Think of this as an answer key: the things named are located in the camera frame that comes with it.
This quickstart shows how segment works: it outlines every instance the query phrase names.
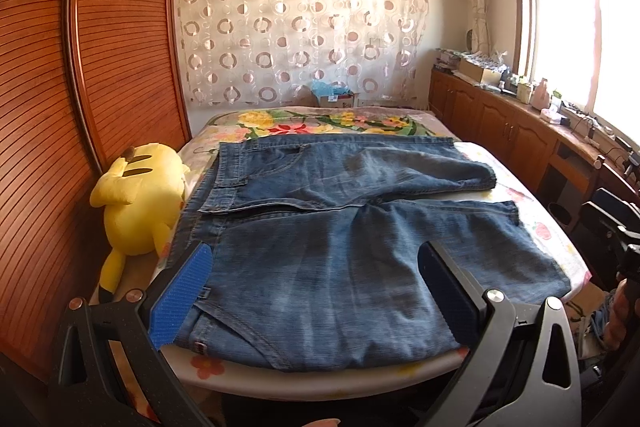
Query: pikachu plush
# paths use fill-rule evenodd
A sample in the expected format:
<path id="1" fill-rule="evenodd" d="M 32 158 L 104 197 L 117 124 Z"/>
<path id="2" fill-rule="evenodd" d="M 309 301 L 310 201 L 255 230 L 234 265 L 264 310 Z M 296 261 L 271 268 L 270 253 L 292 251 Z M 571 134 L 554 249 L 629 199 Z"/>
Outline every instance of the pikachu plush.
<path id="1" fill-rule="evenodd" d="M 149 143 L 127 149 L 98 180 L 89 202 L 105 207 L 112 248 L 100 272 L 100 302 L 113 299 L 127 256 L 162 253 L 180 215 L 188 171 L 171 147 Z"/>

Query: denim jeans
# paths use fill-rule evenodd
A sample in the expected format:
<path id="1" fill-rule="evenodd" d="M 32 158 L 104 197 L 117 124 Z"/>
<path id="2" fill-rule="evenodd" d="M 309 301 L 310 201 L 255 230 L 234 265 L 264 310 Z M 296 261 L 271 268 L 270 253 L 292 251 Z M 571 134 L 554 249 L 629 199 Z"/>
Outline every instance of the denim jeans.
<path id="1" fill-rule="evenodd" d="M 220 144 L 180 218 L 172 255 L 209 243 L 207 285 L 176 343 L 246 365 L 328 371 L 457 347 L 417 269 L 438 241 L 514 301 L 569 279 L 519 226 L 514 203 L 431 200 L 487 190 L 494 172 L 449 138 L 274 136 Z"/>

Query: bottle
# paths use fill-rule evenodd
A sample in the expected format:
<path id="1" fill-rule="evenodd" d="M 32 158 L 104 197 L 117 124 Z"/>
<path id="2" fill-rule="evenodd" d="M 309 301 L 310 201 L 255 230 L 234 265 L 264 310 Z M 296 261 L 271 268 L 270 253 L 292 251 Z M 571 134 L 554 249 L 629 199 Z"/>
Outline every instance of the bottle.
<path id="1" fill-rule="evenodd" d="M 549 101 L 549 92 L 546 90 L 546 78 L 543 78 L 533 92 L 531 107 L 539 111 L 547 109 L 549 107 Z"/>

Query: louvered door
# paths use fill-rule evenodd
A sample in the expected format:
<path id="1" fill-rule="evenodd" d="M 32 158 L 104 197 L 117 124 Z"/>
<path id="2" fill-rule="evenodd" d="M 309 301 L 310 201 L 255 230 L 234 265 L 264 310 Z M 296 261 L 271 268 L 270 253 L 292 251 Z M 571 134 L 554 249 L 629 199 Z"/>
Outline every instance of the louvered door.
<path id="1" fill-rule="evenodd" d="M 109 251 L 88 204 L 100 172 L 189 138 L 172 2 L 0 0 L 0 349 L 43 380 Z"/>
<path id="2" fill-rule="evenodd" d="M 107 166 L 130 145 L 188 140 L 175 70 L 172 0 L 71 0 L 79 95 Z"/>
<path id="3" fill-rule="evenodd" d="M 51 341 L 107 252 L 65 74 L 62 0 L 0 0 L 0 349 L 46 378 Z"/>

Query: mattress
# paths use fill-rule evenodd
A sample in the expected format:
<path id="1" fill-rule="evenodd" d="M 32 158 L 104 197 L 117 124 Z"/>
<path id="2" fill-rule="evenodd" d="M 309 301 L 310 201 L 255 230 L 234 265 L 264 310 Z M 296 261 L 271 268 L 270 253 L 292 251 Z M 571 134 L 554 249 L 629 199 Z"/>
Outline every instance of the mattress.
<path id="1" fill-rule="evenodd" d="M 186 177 L 186 195 L 191 193 L 203 172 L 216 158 L 220 142 L 238 142 L 273 134 L 360 132 L 456 138 L 432 114 L 411 109 L 283 107 L 223 114 L 212 118 L 180 150 L 183 163 L 191 169 Z M 564 300 L 577 294 L 591 275 L 560 226 L 491 153 L 469 142 L 457 141 L 455 147 L 469 159 L 491 166 L 497 184 L 495 188 L 484 192 L 438 194 L 434 198 L 514 201 L 520 212 L 520 220 L 535 244 L 552 256 L 569 278 L 571 291 Z M 183 383 L 224 393 L 279 400 L 327 400 L 393 391 L 452 371 L 462 363 L 467 353 L 466 348 L 460 348 L 421 362 L 372 369 L 281 373 L 212 359 L 177 346 L 164 346 L 161 350 Z"/>

